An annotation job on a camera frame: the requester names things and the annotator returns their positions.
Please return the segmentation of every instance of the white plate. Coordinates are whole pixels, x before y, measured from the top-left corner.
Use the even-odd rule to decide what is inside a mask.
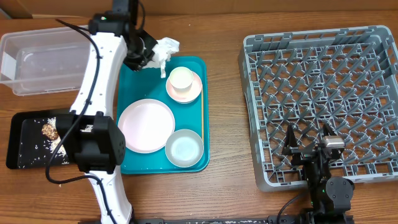
[[[138,153],[162,149],[174,132],[175,120],[170,108],[159,100],[143,99],[129,105],[119,118],[119,129],[126,147]]]

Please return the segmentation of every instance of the saucer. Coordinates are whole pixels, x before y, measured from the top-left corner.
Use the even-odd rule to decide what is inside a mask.
[[[202,83],[201,79],[195,72],[193,73],[193,82],[191,88],[185,93],[176,92],[170,82],[170,77],[166,81],[167,94],[176,102],[187,104],[194,101],[201,93]]]

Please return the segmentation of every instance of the white napkin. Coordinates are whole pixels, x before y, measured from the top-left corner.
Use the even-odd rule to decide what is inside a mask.
[[[180,42],[171,38],[165,37],[157,41],[157,45],[152,49],[155,55],[152,60],[148,62],[143,68],[160,68],[161,78],[166,77],[166,62],[170,61],[172,54],[180,50]]]

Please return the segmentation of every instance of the gray dish rack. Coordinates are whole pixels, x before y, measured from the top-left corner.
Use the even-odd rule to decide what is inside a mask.
[[[397,55],[385,26],[247,36],[239,69],[259,189],[306,187],[301,167],[281,154],[289,124],[299,148],[319,142],[325,123],[343,138],[333,175],[397,180]]]

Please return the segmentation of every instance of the white bowl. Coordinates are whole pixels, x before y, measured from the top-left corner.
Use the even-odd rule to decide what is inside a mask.
[[[167,159],[175,166],[190,167],[199,162],[205,147],[196,132],[181,129],[169,137],[165,151]]]

